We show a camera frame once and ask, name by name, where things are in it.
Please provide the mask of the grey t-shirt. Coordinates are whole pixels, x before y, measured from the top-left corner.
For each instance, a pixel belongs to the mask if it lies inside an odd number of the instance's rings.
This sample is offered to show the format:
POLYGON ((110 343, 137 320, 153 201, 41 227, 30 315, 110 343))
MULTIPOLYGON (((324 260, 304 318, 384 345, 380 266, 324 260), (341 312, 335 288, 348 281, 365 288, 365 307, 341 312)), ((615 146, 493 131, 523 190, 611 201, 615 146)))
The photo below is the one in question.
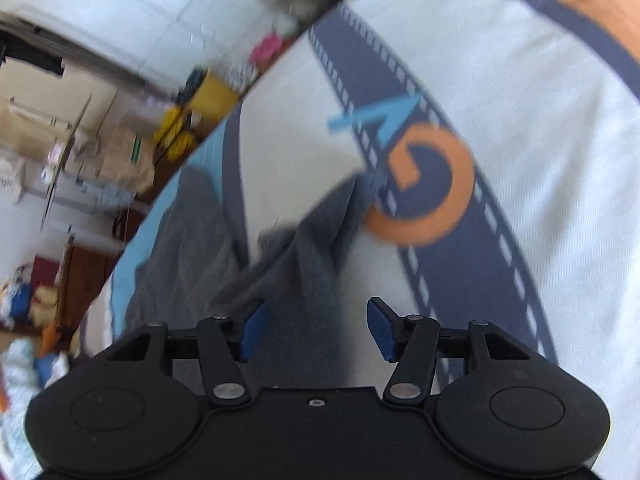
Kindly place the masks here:
POLYGON ((262 234, 258 260, 244 263, 208 175, 186 168, 151 255, 134 274, 126 333, 149 322, 184 330, 214 315, 237 320, 262 300, 268 326, 246 367, 250 386, 345 385, 337 274, 377 189, 373 174, 353 174, 297 226, 262 234))

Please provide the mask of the white wardrobe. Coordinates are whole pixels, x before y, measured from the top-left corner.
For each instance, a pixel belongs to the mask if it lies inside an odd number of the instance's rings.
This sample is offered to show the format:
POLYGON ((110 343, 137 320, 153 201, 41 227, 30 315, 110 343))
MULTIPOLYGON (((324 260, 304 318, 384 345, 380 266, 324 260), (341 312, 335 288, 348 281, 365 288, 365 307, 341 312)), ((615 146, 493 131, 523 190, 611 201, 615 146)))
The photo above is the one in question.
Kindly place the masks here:
POLYGON ((279 1, 1 0, 1 9, 173 89, 195 66, 223 74, 271 25, 279 1))

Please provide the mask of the wooden nightstand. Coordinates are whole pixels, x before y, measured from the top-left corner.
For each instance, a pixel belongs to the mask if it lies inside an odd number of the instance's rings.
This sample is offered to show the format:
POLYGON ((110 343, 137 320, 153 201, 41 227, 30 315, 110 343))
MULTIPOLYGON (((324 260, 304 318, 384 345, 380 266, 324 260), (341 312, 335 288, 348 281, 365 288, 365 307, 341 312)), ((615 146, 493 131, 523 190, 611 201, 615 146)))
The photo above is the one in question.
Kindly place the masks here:
POLYGON ((102 290, 120 252, 102 252, 68 242, 58 281, 56 322, 61 330, 77 330, 88 307, 102 290))

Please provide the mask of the yellow bag on floor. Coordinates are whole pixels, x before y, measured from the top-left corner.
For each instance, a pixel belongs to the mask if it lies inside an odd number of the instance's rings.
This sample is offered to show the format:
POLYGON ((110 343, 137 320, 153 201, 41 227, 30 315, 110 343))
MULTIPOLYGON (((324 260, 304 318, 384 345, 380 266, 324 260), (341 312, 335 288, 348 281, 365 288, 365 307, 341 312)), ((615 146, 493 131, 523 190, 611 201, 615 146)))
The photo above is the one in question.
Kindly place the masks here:
POLYGON ((191 128, 192 113, 184 106, 171 107, 152 135, 154 162, 170 162, 191 153, 198 146, 198 136, 191 128))

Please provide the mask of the metal shelf rack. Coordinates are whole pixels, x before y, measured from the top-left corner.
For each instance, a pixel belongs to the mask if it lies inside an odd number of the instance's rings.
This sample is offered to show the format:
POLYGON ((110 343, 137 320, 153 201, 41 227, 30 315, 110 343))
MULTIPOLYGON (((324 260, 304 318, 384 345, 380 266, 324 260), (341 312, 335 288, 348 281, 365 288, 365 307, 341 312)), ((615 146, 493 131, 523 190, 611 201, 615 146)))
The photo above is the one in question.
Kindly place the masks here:
POLYGON ((42 226, 47 223, 54 204, 66 207, 70 203, 68 198, 56 196, 58 187, 63 182, 75 185, 81 193, 92 199, 90 204, 80 203, 78 205, 80 210, 86 214, 113 212, 126 208, 140 194, 126 191, 98 178, 101 148, 110 133, 107 133, 106 136, 83 136, 81 134, 81 119, 84 118, 88 107, 88 104, 82 106, 78 117, 67 129, 66 138, 53 144, 48 154, 47 165, 42 168, 41 180, 46 186, 44 209, 40 221, 42 226))

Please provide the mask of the pink box on floor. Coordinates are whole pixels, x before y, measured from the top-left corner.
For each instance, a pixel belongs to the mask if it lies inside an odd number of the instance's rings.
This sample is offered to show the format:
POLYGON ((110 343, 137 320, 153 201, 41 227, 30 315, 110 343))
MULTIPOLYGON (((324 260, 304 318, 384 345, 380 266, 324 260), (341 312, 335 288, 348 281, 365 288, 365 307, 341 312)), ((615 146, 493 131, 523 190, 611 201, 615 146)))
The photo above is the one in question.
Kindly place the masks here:
POLYGON ((270 32, 256 44, 248 62, 255 66, 266 66, 282 51, 284 46, 284 38, 276 32, 270 32))

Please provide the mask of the patterned bed sheet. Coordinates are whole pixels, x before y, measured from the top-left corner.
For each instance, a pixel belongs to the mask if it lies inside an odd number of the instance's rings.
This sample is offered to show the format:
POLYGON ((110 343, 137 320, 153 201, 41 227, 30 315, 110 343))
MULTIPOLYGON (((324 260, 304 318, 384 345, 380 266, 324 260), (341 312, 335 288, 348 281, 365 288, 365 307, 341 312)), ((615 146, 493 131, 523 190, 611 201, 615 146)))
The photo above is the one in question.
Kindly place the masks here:
POLYGON ((347 382, 382 387, 366 304, 498 325, 587 384, 596 471, 639 474, 639 0, 345 0, 160 192, 80 330, 124 336, 134 274, 183 170, 212 182, 241 260, 353 174, 378 189, 337 274, 347 382))

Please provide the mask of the yellow waste bin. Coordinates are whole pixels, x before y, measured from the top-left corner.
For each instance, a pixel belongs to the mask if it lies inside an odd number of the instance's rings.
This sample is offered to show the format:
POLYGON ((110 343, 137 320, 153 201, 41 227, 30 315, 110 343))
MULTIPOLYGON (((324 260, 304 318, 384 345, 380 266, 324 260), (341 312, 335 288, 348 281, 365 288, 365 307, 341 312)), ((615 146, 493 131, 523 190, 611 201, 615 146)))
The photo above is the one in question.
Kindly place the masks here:
POLYGON ((211 70, 201 67, 192 70, 181 92, 182 105, 208 122, 221 122, 239 100, 238 92, 229 88, 211 70))

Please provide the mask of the brown paper bag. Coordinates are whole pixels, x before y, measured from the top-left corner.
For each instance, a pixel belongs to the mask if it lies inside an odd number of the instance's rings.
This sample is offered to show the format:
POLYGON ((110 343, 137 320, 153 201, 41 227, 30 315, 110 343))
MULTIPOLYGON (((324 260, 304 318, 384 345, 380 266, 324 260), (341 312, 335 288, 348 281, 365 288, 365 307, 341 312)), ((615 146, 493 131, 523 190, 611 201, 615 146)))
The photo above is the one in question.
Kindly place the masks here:
POLYGON ((153 185, 154 145, 149 136, 138 136, 116 126, 101 148, 98 178, 126 191, 143 193, 153 185))

